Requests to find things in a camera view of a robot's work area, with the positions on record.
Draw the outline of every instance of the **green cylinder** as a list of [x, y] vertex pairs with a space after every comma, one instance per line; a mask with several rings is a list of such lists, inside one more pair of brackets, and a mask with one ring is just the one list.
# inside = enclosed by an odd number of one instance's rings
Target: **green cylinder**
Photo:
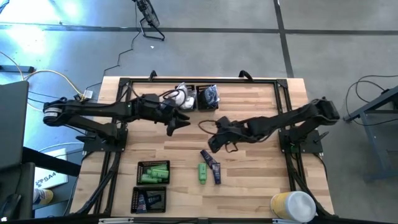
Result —
[[198, 164], [199, 181], [201, 184], [206, 183], [207, 179], [207, 169], [206, 164]]
[[169, 178], [169, 172], [167, 170], [153, 169], [153, 170], [148, 170], [147, 173], [155, 178], [162, 178], [162, 179]]
[[153, 178], [153, 177], [151, 177], [151, 176], [148, 175], [148, 174], [143, 174], [143, 175], [141, 176], [141, 182], [142, 182], [142, 183], [157, 184], [157, 183], [158, 183], [158, 180], [157, 180], [157, 178]]
[[158, 166], [152, 166], [149, 169], [154, 170], [167, 170], [167, 164], [162, 164], [162, 165], [158, 165]]

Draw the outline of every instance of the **wooden table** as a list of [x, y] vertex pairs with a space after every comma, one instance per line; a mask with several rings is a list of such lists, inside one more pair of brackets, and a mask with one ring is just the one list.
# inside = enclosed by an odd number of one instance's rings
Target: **wooden table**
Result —
[[[104, 77], [99, 93], [100, 103], [115, 101], [119, 78]], [[308, 99], [303, 79], [291, 78], [287, 81], [293, 109], [306, 104]], [[135, 83], [134, 89], [139, 95], [160, 94], [173, 89], [175, 84]], [[218, 119], [222, 116], [227, 116], [232, 121], [277, 114], [272, 85], [219, 83], [217, 87], [221, 98], [220, 108], [214, 112], [187, 113], [191, 125], [174, 131], [172, 137], [166, 135], [166, 127], [163, 124], [141, 120], [129, 123], [129, 136], [119, 166], [112, 216], [275, 217], [269, 208], [271, 197], [289, 191], [286, 162], [280, 152], [276, 133], [262, 143], [239, 143], [238, 152], [227, 153], [222, 148], [216, 154], [212, 154], [216, 161], [221, 163], [222, 184], [214, 184], [210, 169], [206, 185], [201, 185], [198, 181], [197, 165], [204, 162], [200, 151], [202, 149], [210, 151], [207, 146], [210, 135], [198, 128], [199, 121]], [[108, 118], [95, 118], [95, 120], [110, 122]], [[203, 126], [210, 131], [216, 131], [214, 124], [208, 123]], [[97, 187], [103, 157], [103, 152], [95, 152], [83, 161], [71, 212], [77, 211]], [[167, 211], [155, 214], [131, 214], [131, 196], [132, 188], [136, 186], [137, 163], [156, 160], [171, 162], [171, 180], [167, 186]], [[321, 162], [314, 155], [303, 154], [303, 164], [309, 189], [326, 210], [333, 213], [328, 183]], [[107, 195], [108, 189], [104, 191], [101, 211], [106, 205]]]

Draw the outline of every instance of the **yellow and white cup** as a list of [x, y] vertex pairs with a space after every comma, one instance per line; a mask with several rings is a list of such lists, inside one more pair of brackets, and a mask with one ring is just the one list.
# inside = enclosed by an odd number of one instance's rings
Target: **yellow and white cup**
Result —
[[271, 198], [271, 210], [279, 218], [300, 223], [311, 221], [317, 208], [315, 202], [305, 192], [285, 192]]

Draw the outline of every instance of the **black basket with package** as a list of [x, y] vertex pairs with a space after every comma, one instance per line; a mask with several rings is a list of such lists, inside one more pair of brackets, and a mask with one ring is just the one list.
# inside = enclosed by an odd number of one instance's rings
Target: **black basket with package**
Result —
[[[143, 175], [147, 174], [147, 171], [151, 169], [151, 167], [155, 166], [163, 166], [165, 165], [169, 175], [167, 178], [159, 179], [158, 182], [143, 182]], [[170, 161], [141, 161], [138, 162], [137, 165], [137, 185], [152, 185], [152, 184], [169, 184], [170, 183]]]
[[166, 187], [134, 187], [131, 198], [131, 213], [165, 213]]
[[208, 104], [208, 101], [206, 100], [206, 95], [205, 91], [214, 85], [201, 85], [197, 86], [197, 105], [198, 105], [198, 111], [215, 111], [218, 109], [218, 102], [216, 99], [218, 98], [217, 92], [212, 91], [210, 92], [211, 94], [207, 94], [208, 98], [211, 98], [213, 101], [212, 104]]
[[[185, 85], [185, 87], [187, 88], [188, 92], [190, 91], [195, 91], [195, 85]], [[179, 111], [181, 112], [191, 112], [191, 111], [195, 111], [197, 109], [197, 98], [195, 97], [195, 101], [193, 102], [193, 106], [190, 109], [181, 109], [178, 108]]]

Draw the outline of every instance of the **green bottle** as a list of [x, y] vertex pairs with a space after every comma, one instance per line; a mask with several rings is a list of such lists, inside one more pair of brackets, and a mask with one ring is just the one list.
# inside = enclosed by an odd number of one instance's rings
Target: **green bottle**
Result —
[[166, 164], [162, 164], [162, 165], [158, 165], [158, 166], [152, 166], [149, 169], [153, 170], [153, 169], [157, 169], [157, 170], [167, 170], [167, 165]]
[[198, 173], [199, 173], [199, 181], [201, 184], [206, 183], [207, 179], [207, 169], [206, 164], [199, 164], [198, 165]]
[[147, 173], [155, 178], [162, 178], [162, 179], [169, 178], [169, 172], [167, 170], [153, 169], [153, 170], [147, 170]]
[[158, 179], [157, 178], [153, 178], [148, 174], [143, 174], [141, 176], [141, 182], [142, 183], [151, 183], [151, 184], [157, 184], [158, 183]]

